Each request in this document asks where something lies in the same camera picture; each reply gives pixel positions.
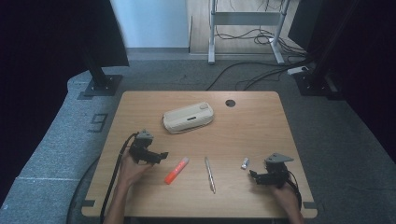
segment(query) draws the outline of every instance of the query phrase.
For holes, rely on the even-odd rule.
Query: silver pen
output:
[[[205,157],[205,164],[206,164],[207,172],[209,173],[209,180],[210,180],[210,184],[212,185],[213,193],[216,193],[215,182],[213,182],[213,175],[212,175],[212,171],[210,170],[209,159],[207,157]]]

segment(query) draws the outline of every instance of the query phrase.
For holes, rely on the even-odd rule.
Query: floor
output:
[[[241,80],[273,71],[271,55],[221,56],[129,50],[130,67],[104,69],[123,79],[112,97],[79,100],[91,76],[68,81],[68,93],[46,136],[25,164],[0,209],[2,223],[98,223],[80,208],[124,91],[241,91]],[[265,64],[256,64],[258,58]],[[395,223],[396,167],[359,116],[344,101],[303,97],[286,72],[247,91],[276,91],[303,163],[318,216],[306,223]],[[95,116],[107,114],[104,125]],[[268,223],[268,219],[141,219],[141,223]]]

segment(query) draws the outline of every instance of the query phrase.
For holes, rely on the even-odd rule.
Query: wooden table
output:
[[[234,100],[235,106],[227,106],[227,100]],[[180,134],[165,130],[164,112],[200,102],[208,102],[215,112],[209,125]],[[285,217],[267,187],[256,185],[248,172],[267,173],[263,161],[274,152],[294,158],[286,165],[297,178],[303,202],[313,202],[276,92],[127,91],[120,100],[86,196],[94,205],[83,207],[83,215],[100,215],[122,144],[129,135],[143,129],[154,136],[148,150],[167,151],[169,156],[131,188],[125,208],[127,217]],[[216,194],[209,185],[205,156],[210,160]],[[190,158],[189,164],[171,185],[166,185],[164,178],[183,157]],[[245,157],[250,164],[242,170]],[[317,210],[303,207],[302,214],[315,217]]]

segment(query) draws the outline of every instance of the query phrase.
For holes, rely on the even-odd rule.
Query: orange highlighter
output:
[[[166,184],[171,184],[172,181],[177,177],[177,175],[181,172],[181,170],[183,170],[183,168],[187,165],[187,163],[189,163],[189,158],[185,157],[183,158],[183,160],[181,160],[178,165],[176,166],[176,168],[169,173],[169,175],[166,176],[165,178],[165,183]]]

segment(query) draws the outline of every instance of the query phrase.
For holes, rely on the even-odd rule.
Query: hole in table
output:
[[[233,106],[235,106],[235,101],[234,101],[234,100],[227,100],[227,101],[225,102],[225,104],[226,104],[228,107],[233,107]]]

